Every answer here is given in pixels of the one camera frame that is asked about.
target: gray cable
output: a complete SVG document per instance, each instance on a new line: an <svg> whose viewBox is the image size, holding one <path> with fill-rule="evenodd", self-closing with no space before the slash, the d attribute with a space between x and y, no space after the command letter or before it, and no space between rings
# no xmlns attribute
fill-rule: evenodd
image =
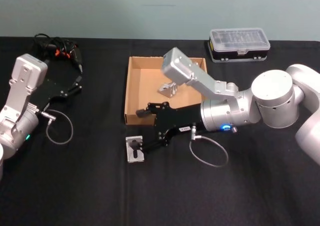
<svg viewBox="0 0 320 226"><path fill-rule="evenodd" d="M226 166L226 165L228 164L228 162L229 162L228 152L225 150L225 148L224 148L221 144L219 144L217 141L215 141L215 140L213 140L213 139L210 139L210 138L208 138L208 137L205 137L205 136L200 136L199 138L196 138L195 140L197 140L197 139L208 140L208 141L212 142L213 144L219 146L219 147L223 150L223 152L224 152L224 154L225 154L225 158L226 158L226 159L225 159L225 163L224 163L223 165L210 164L210 163L208 163L207 161L204 161L204 160L200 159L197 155L195 155L195 153L193 152L192 147L191 147L192 141L190 141L190 143L189 143L189 149L190 149L192 155L193 155L197 160L199 160L200 162L202 162L202 163L204 163L204 164L206 164L206 165L209 165L209 166L212 166L212 167L216 167L216 168L222 168L222 167L224 167L224 166Z"/></svg>
<svg viewBox="0 0 320 226"><path fill-rule="evenodd" d="M47 127L46 127L46 130L45 130L45 133L46 133L46 136L48 137L48 139L49 139L51 142L53 142L54 144L56 144L56 145L65 145L65 144L69 143L69 142L72 140L73 136L74 136L74 126L73 126L73 124L72 124L71 119L70 119L67 115L65 115L64 113L62 113L62 112L60 112L60 111L57 111L57 110L50 110L50 109L49 109L49 110L46 110L46 111L52 111L52 112L59 113L59 114L63 115L63 116L69 121L70 126L71 126L71 135L70 135L70 138L69 138L68 140L64 141L64 142L57 142L57 141L54 141L54 140L49 136L49 126L50 126L50 124L48 124Z"/></svg>

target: black tablecloth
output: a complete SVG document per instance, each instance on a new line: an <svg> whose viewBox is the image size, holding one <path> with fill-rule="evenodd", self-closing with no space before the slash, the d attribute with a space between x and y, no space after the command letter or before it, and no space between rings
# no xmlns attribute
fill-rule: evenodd
<svg viewBox="0 0 320 226"><path fill-rule="evenodd" d="M224 145L230 163L208 167L189 152L189 135L173 138L144 163L128 164L125 136L150 134L124 124L129 56L162 56L177 46L190 57L205 57L215 79L240 90L270 69L294 63L320 71L320 43L271 41L264 62L214 64L203 41L78 39L83 56L83 91L52 108L68 114L74 138L52 144L40 124L15 157L4 163L0 183L1 226L318 226L320 167L295 142L310 115L286 129L259 122L237 134L209 136ZM5 103L15 58L30 38L0 38L0 103ZM54 63L47 76L68 85L77 71ZM68 131L67 125L60 127ZM213 163L224 156L205 142L194 146Z"/></svg>

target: teal wall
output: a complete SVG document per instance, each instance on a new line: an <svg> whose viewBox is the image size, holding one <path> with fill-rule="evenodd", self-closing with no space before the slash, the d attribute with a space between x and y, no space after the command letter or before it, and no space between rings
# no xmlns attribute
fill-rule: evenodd
<svg viewBox="0 0 320 226"><path fill-rule="evenodd" d="M262 27L269 39L320 40L319 0L0 0L0 36L207 39Z"/></svg>

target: clear plastic lid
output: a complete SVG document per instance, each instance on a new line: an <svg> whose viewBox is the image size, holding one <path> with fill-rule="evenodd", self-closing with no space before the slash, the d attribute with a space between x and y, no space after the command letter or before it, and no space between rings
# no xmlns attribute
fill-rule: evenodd
<svg viewBox="0 0 320 226"><path fill-rule="evenodd" d="M210 39L217 52L236 51L244 55L250 50L270 49L270 43L261 28L213 29Z"/></svg>

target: cardboard box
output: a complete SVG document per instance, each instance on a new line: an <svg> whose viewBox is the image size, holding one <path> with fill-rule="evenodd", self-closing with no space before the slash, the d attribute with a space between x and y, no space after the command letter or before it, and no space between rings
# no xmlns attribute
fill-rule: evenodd
<svg viewBox="0 0 320 226"><path fill-rule="evenodd" d="M191 58L207 72L206 60L204 58ZM161 71L163 57L137 57L129 58L128 75L125 92L124 120L127 125L153 125L155 115L139 118L136 111L145 109L149 102L169 102L171 108L180 108L188 105L201 103L205 98L191 86L185 84L178 86L177 93L168 98L160 93L158 89L164 83L171 83Z"/></svg>

